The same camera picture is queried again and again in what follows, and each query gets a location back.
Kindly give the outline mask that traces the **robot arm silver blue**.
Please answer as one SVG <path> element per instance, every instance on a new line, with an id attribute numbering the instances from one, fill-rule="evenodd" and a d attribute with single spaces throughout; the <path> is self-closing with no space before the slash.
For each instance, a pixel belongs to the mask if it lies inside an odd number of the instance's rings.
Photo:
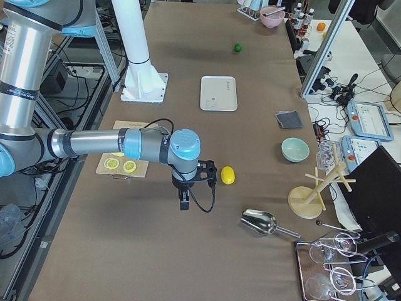
<path id="1" fill-rule="evenodd" d="M 82 154 L 121 152 L 172 170 L 180 207 L 195 200 L 192 186 L 215 187 L 217 169 L 199 159 L 201 141 L 192 130 L 153 128 L 95 131 L 34 129 L 31 125 L 51 40 L 58 34 L 94 37 L 94 1 L 5 1 L 9 24 L 1 57 L 1 175 Z"/>

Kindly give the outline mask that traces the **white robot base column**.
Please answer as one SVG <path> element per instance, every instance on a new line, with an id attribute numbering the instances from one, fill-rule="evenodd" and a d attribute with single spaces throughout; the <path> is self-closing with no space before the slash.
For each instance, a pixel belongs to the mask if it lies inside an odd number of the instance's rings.
<path id="1" fill-rule="evenodd" d="M 139 2 L 117 0 L 112 6 L 128 60 L 121 100 L 162 103 L 168 74 L 152 65 Z"/>

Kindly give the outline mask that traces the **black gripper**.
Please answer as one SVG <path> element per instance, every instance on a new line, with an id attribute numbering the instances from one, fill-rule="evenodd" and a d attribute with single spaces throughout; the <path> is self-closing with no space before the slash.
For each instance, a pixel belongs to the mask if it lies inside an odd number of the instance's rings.
<path id="1" fill-rule="evenodd" d="M 189 209 L 189 189 L 197 182 L 207 181 L 208 186 L 214 190 L 217 183 L 217 168 L 212 160 L 198 160 L 197 165 L 190 173 L 178 171 L 174 165 L 172 168 L 172 183 L 179 190 L 180 210 Z"/>

